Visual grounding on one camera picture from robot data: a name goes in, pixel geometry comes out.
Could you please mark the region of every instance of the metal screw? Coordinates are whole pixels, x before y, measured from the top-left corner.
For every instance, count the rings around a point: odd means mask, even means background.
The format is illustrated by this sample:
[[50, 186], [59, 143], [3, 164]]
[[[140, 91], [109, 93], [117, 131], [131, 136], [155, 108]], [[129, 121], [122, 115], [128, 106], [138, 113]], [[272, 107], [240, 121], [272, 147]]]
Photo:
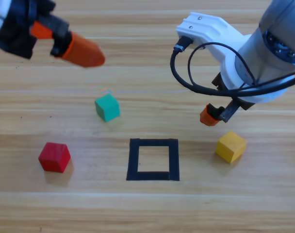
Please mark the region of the metal screw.
[[291, 51], [290, 53], [288, 53], [288, 56], [291, 58], [295, 58], [295, 53]]

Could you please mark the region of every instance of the black tape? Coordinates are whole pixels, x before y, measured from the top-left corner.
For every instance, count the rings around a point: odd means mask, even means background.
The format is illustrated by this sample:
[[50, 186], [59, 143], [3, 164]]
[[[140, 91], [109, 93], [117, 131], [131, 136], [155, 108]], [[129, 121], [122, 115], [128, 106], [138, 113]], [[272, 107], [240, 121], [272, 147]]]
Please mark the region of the black tape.
[[[169, 147], [169, 172], [138, 172], [139, 148]], [[179, 181], [179, 144], [177, 139], [130, 139], [127, 181]]]

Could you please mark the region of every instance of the wooden table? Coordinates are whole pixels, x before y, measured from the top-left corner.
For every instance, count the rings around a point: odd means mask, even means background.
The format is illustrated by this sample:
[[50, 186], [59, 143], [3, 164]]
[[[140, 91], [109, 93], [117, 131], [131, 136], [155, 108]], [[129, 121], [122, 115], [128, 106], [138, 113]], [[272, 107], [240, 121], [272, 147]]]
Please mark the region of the wooden table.
[[[56, 15], [98, 42], [107, 61], [82, 69], [50, 57], [40, 41], [24, 60], [0, 51], [0, 233], [295, 233], [295, 86], [272, 103], [206, 127], [206, 104], [229, 98], [187, 91], [169, 59], [191, 11], [252, 33], [269, 0], [58, 0]], [[191, 50], [179, 56], [187, 78]], [[193, 61], [212, 87], [218, 62]], [[94, 101], [112, 92], [121, 117], [104, 123]], [[233, 130], [248, 141], [228, 164], [214, 154]], [[127, 181], [131, 138], [179, 140], [180, 181]], [[63, 174], [44, 172], [46, 142], [65, 143]], [[168, 171], [168, 149], [142, 148], [139, 171]]]

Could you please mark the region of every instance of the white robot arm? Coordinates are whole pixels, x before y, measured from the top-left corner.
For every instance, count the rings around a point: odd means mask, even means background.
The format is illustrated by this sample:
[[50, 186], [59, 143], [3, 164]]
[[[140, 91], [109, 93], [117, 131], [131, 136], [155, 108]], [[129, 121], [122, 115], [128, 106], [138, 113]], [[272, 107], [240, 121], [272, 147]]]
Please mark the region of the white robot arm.
[[[171, 58], [176, 79], [197, 93], [232, 97], [226, 107], [208, 104], [201, 113], [201, 122], [214, 126], [227, 122], [242, 107], [247, 110], [255, 103], [270, 102], [295, 84], [295, 0], [273, 0], [253, 34], [242, 35], [220, 17], [191, 13], [177, 27], [179, 42]], [[187, 46], [207, 48], [220, 62], [220, 73], [213, 80], [217, 90], [193, 85], [182, 80], [174, 60]]]
[[0, 0], [0, 49], [31, 59], [38, 39], [52, 39], [50, 54], [55, 58], [85, 68], [103, 65], [100, 47], [52, 15], [55, 5], [51, 0]]

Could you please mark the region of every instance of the cube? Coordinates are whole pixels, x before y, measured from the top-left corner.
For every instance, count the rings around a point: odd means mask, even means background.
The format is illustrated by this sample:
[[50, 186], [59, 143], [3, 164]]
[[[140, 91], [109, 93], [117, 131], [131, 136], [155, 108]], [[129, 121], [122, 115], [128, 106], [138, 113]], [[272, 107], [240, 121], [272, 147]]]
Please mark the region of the cube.
[[232, 163], [244, 153], [246, 145], [246, 140], [229, 131], [218, 140], [215, 152], [228, 163]]
[[97, 99], [95, 106], [97, 114], [106, 122], [120, 116], [119, 103], [111, 94]]
[[48, 142], [38, 159], [45, 171], [63, 173], [70, 158], [70, 152], [66, 144]]

